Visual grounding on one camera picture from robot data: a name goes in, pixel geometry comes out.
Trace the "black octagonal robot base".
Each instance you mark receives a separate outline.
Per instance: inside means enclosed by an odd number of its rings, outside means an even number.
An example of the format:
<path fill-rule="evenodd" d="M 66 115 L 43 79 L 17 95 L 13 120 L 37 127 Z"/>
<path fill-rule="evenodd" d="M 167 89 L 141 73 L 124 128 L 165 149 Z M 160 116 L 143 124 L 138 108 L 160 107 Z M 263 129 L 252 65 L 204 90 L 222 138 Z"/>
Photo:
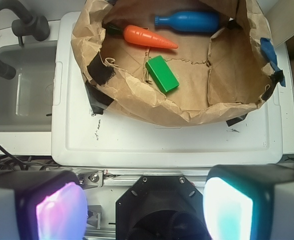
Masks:
<path fill-rule="evenodd" d="M 209 240 L 203 195 L 185 176 L 140 177 L 116 201 L 118 240 Z"/>

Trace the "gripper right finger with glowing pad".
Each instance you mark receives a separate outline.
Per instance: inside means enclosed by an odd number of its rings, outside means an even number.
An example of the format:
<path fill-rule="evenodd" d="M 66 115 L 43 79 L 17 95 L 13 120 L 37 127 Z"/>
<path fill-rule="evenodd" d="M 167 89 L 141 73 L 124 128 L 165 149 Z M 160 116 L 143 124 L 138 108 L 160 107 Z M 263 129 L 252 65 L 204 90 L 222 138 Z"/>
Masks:
<path fill-rule="evenodd" d="M 213 240 L 294 240 L 294 164 L 212 167 L 203 213 Z"/>

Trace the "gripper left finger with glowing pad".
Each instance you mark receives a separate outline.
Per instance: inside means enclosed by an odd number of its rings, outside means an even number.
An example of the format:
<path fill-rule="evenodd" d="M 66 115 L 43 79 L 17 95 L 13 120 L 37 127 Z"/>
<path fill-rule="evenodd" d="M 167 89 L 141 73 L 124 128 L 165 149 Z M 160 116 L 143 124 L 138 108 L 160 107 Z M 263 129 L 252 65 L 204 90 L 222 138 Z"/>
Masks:
<path fill-rule="evenodd" d="M 87 211 L 72 171 L 0 170 L 0 240 L 81 240 Z"/>

